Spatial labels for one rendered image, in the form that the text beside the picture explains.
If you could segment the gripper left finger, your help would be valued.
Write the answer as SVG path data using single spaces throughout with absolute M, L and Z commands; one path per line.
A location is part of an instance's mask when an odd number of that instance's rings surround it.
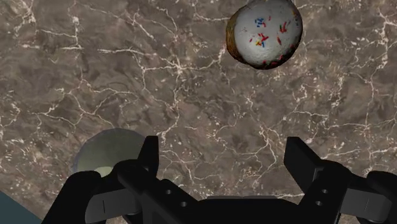
M 147 136 L 137 159 L 118 162 L 107 176 L 69 176 L 41 224 L 103 224 L 124 216 L 129 224 L 199 224 L 197 200 L 157 178 L 158 136 Z

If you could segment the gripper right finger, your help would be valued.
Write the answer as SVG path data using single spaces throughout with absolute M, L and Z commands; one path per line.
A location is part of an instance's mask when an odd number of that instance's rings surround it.
M 360 224 L 397 224 L 397 175 L 371 171 L 365 178 L 338 162 L 320 158 L 299 137 L 288 137 L 284 166 L 304 196 L 305 224 L 338 224 L 340 216 Z

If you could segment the grey green bowl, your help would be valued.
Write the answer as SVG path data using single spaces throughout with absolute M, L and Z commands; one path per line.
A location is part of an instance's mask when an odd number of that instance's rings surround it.
M 72 172 L 97 171 L 107 176 L 120 161 L 136 159 L 145 137 L 122 128 L 103 130 L 87 139 L 74 158 Z

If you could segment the white frosted sprinkle doughnut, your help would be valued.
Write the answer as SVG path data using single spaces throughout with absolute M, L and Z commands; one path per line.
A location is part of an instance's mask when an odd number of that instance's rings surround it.
M 302 34 L 302 16 L 292 0 L 250 0 L 228 20 L 226 48 L 243 64 L 273 69 L 291 58 Z

